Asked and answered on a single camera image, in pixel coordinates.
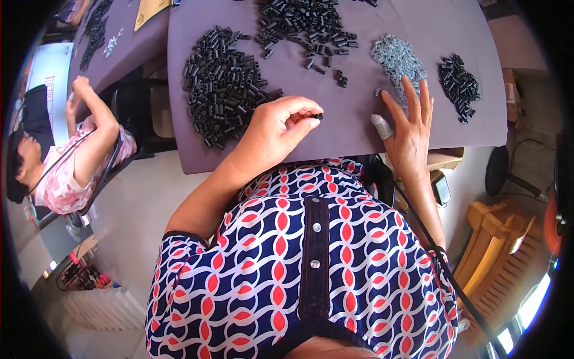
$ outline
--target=woman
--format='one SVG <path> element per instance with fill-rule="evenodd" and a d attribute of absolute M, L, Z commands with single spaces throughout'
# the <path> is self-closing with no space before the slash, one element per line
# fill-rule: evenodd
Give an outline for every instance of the woman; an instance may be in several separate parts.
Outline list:
<path fill-rule="evenodd" d="M 72 84 L 72 93 L 66 106 L 69 140 L 62 146 L 51 146 L 43 160 L 40 144 L 26 130 L 15 131 L 8 138 L 10 200 L 22 203 L 25 196 L 31 195 L 36 206 L 46 206 L 58 214 L 79 211 L 90 199 L 118 135 L 122 143 L 114 166 L 136 152 L 134 138 L 118 124 L 87 78 L 78 76 Z M 86 103 L 92 114 L 76 130 L 80 101 Z"/>
<path fill-rule="evenodd" d="M 444 248 L 426 168 L 433 101 L 426 81 L 420 100 L 407 78 L 403 85 L 410 116 L 383 92 L 397 135 L 389 137 L 388 124 L 380 133 L 414 208 Z M 151 357 L 448 355 L 457 314 L 437 266 L 444 251 L 431 250 L 415 223 L 411 229 L 365 191 L 356 162 L 274 168 L 322 112 L 297 96 L 258 107 L 238 146 L 172 215 L 147 307 Z M 240 203 L 225 213 L 239 190 Z"/>

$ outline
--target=orange object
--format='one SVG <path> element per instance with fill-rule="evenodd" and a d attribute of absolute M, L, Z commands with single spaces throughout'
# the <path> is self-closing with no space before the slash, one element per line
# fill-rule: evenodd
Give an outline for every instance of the orange object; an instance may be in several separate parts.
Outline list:
<path fill-rule="evenodd" d="M 560 253 L 560 242 L 562 241 L 562 236 L 558 235 L 557 232 L 559 223 L 558 219 L 556 219 L 557 213 L 556 198 L 554 198 L 554 192 L 552 192 L 544 214 L 544 238 L 546 239 L 546 246 L 554 256 L 558 256 Z"/>

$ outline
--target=patterned dress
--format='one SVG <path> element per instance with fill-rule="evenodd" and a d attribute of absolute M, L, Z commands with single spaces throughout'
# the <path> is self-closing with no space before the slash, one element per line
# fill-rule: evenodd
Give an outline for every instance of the patterned dress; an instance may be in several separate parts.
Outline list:
<path fill-rule="evenodd" d="M 95 128 L 96 126 L 94 125 L 92 117 L 88 116 L 82 123 L 80 129 L 74 136 L 70 137 L 68 142 L 62 146 L 50 147 L 48 155 L 44 159 L 44 163 L 46 164 L 44 171 L 47 171 L 70 146 Z M 137 150 L 135 139 L 131 133 L 121 126 L 119 127 L 119 133 L 122 139 L 122 145 L 119 149 L 118 157 L 115 159 L 114 166 L 117 166 L 126 158 L 135 154 Z M 110 155 L 106 156 L 100 167 L 94 172 L 90 182 L 84 188 L 81 188 L 73 177 L 74 153 L 81 145 L 82 142 L 78 143 L 73 150 L 68 152 L 66 158 L 61 159 L 60 162 L 48 172 L 44 179 L 40 181 L 34 196 L 34 204 L 36 206 L 46 206 L 58 214 L 68 214 L 84 209 L 98 180 L 102 177 L 102 172 L 106 168 Z"/>
<path fill-rule="evenodd" d="M 146 314 L 152 358 L 281 358 L 318 335 L 381 358 L 445 358 L 456 295 L 361 165 L 322 160 L 253 180 L 212 248 L 169 232 Z"/>

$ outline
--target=table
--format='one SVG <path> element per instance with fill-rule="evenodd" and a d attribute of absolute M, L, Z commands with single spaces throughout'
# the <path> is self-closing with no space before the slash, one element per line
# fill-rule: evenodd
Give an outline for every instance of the table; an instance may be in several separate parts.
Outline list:
<path fill-rule="evenodd" d="M 337 5 L 344 30 L 358 35 L 360 48 L 348 56 L 335 56 L 326 75 L 306 70 L 302 48 L 289 41 L 273 47 L 267 60 L 254 41 L 240 41 L 238 48 L 255 55 L 268 90 L 283 88 L 286 95 L 315 100 L 325 110 L 325 120 L 311 131 L 285 159 L 287 162 L 384 152 L 370 123 L 371 113 L 391 119 L 386 106 L 374 96 L 376 88 L 393 90 L 382 66 L 370 56 L 373 42 L 392 33 L 409 41 L 428 73 L 429 91 L 435 98 L 430 148 L 499 146 L 506 143 L 506 96 L 497 50 L 486 19 L 476 0 L 381 0 L 373 8 L 364 2 Z M 195 133 L 187 114 L 187 93 L 182 90 L 183 69 L 191 46 L 215 25 L 257 34 L 257 8 L 251 1 L 185 1 L 170 10 L 168 30 L 168 79 L 173 127 L 181 166 L 186 174 L 213 171 L 232 150 L 208 149 Z M 480 83 L 482 100 L 474 102 L 476 114 L 468 125 L 459 123 L 454 106 L 440 86 L 436 63 L 456 52 L 467 71 Z M 342 70 L 348 87 L 338 87 L 332 73 Z"/>
<path fill-rule="evenodd" d="M 166 9 L 160 11 L 138 31 L 134 32 L 138 7 L 138 0 L 115 0 L 112 3 L 110 9 L 104 15 L 104 18 L 109 16 L 106 24 L 106 42 L 104 46 L 96 50 L 90 61 L 90 66 L 85 72 L 80 71 L 80 63 L 89 39 L 85 36 L 80 42 L 87 18 L 82 21 L 73 40 L 76 49 L 70 64 L 68 92 L 71 92 L 72 82 L 76 77 L 83 75 L 90 79 L 90 86 L 92 86 L 94 91 L 100 93 L 145 61 L 165 50 L 169 12 Z M 117 36 L 121 28 L 123 28 L 123 31 L 118 37 L 118 43 L 111 55 L 106 58 L 104 49 L 109 39 L 112 36 Z"/>

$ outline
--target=wrist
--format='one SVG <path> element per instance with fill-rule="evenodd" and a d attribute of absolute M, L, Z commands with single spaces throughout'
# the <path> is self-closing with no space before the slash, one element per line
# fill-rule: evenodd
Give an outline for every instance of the wrist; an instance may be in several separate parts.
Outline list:
<path fill-rule="evenodd" d="M 423 170 L 418 171 L 415 174 L 409 174 L 406 176 L 401 176 L 401 181 L 405 185 L 405 189 L 412 188 L 415 186 L 426 185 L 431 183 L 431 173 L 425 167 Z"/>
<path fill-rule="evenodd" d="M 226 178 L 232 181 L 236 186 L 243 187 L 249 181 L 255 178 L 250 171 L 237 161 L 238 154 L 232 151 L 221 164 L 217 167 L 216 171 L 220 171 Z"/>

